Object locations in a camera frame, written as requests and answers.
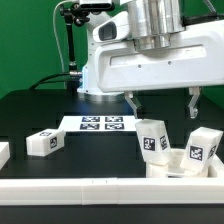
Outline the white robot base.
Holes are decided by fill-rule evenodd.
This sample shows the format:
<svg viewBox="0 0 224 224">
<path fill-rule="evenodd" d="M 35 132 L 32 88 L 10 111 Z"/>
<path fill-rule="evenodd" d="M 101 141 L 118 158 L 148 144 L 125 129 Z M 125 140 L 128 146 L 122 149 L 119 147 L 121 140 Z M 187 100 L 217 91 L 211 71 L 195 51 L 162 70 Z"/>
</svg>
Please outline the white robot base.
<svg viewBox="0 0 224 224">
<path fill-rule="evenodd" d="M 108 19 L 109 16 L 105 12 L 90 15 L 90 22 L 87 24 L 87 62 L 82 68 L 82 85 L 78 88 L 78 95 L 81 99 L 94 102 L 115 102 L 124 98 L 122 92 L 103 93 L 96 83 L 94 56 L 100 44 L 94 41 L 92 32 Z"/>
</svg>

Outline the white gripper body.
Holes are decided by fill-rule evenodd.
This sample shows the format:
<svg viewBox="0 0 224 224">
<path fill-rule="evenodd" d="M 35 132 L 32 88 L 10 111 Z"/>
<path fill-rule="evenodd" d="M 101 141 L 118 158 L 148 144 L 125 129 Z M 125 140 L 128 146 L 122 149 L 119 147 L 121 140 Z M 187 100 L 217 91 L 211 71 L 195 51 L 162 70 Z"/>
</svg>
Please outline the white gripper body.
<svg viewBox="0 0 224 224">
<path fill-rule="evenodd" d="M 130 25 L 116 16 L 93 30 L 100 44 L 95 76 L 104 92 L 224 84 L 224 20 L 190 25 L 170 36 L 165 48 L 138 51 L 127 38 Z"/>
</svg>

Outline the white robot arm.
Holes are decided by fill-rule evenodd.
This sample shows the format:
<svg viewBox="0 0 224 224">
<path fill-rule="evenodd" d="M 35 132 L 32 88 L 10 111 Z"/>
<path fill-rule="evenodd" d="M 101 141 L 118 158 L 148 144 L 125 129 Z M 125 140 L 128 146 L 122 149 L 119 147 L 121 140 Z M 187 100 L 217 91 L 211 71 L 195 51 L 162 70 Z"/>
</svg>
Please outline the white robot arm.
<svg viewBox="0 0 224 224">
<path fill-rule="evenodd" d="M 136 91 L 187 88 L 197 116 L 200 88 L 224 84 L 224 20 L 181 21 L 179 0 L 120 0 L 127 9 L 93 30 L 98 87 L 123 92 L 137 118 Z"/>
</svg>

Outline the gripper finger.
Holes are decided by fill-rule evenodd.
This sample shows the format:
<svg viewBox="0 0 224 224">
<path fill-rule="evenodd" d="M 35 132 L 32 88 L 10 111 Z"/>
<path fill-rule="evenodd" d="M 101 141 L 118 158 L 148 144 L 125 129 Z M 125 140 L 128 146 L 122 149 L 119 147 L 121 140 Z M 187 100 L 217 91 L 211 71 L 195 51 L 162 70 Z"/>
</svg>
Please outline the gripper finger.
<svg viewBox="0 0 224 224">
<path fill-rule="evenodd" d="M 200 87 L 189 88 L 189 95 L 191 96 L 191 99 L 188 104 L 188 109 L 189 109 L 189 115 L 191 119 L 195 119 L 198 115 L 197 102 L 199 100 L 200 93 L 201 93 Z"/>
<path fill-rule="evenodd" d="M 136 119 L 141 117 L 142 114 L 142 105 L 139 102 L 138 98 L 135 96 L 135 94 L 132 91 L 126 91 L 124 93 L 125 100 L 129 104 L 129 106 L 133 110 L 134 117 Z"/>
</svg>

